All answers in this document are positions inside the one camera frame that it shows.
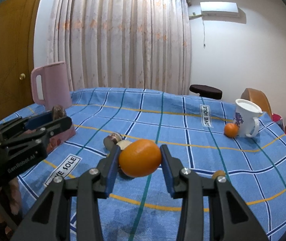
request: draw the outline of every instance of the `white wall unit air conditioner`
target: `white wall unit air conditioner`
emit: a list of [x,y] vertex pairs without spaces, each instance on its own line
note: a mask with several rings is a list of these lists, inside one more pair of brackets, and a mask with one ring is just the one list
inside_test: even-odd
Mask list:
[[204,16],[239,17],[239,10],[234,2],[200,2]]

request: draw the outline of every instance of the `purple flower print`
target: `purple flower print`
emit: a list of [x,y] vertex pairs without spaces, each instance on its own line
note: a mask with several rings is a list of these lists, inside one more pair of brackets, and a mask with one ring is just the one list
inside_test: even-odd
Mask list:
[[240,127],[240,125],[243,123],[243,119],[242,119],[242,116],[241,116],[241,114],[240,113],[238,113],[238,112],[236,112],[235,113],[235,118],[234,118],[234,123],[238,126],[238,127]]

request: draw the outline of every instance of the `blue tablecloth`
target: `blue tablecloth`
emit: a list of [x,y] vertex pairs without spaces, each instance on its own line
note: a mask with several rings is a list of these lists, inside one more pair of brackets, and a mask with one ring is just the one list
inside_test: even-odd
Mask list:
[[[77,160],[66,178],[80,176],[95,167],[108,151],[103,139],[111,132],[125,139],[154,140],[167,144],[172,156],[201,176],[225,170],[258,218],[270,240],[286,230],[286,136],[264,113],[254,139],[227,138],[223,128],[232,122],[235,105],[195,96],[123,88],[93,88],[72,93],[67,109],[76,135],[54,150],[46,160],[19,178],[26,213],[45,189],[53,171],[67,160]],[[206,105],[211,127],[201,119]],[[44,112],[33,104],[3,121]],[[167,193],[162,168],[152,175],[125,181],[116,179],[113,194],[99,200],[105,241],[176,240],[182,200]],[[76,200],[72,204],[71,240],[76,240]],[[209,240],[208,200],[204,199],[204,240]]]

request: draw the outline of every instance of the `orange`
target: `orange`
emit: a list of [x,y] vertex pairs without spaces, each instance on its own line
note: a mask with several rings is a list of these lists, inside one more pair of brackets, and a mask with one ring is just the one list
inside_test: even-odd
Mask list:
[[234,138],[239,132],[239,127],[234,123],[228,123],[224,127],[224,134],[229,138]]
[[160,149],[148,139],[139,139],[133,142],[118,157],[122,171],[132,178],[145,177],[153,173],[161,161]]

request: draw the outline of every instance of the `door knob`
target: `door knob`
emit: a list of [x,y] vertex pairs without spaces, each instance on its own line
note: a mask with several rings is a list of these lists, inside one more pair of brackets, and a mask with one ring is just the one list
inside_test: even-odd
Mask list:
[[25,78],[26,78],[25,73],[22,73],[22,74],[19,76],[19,79],[20,79],[20,80],[23,80],[23,79],[25,79]]

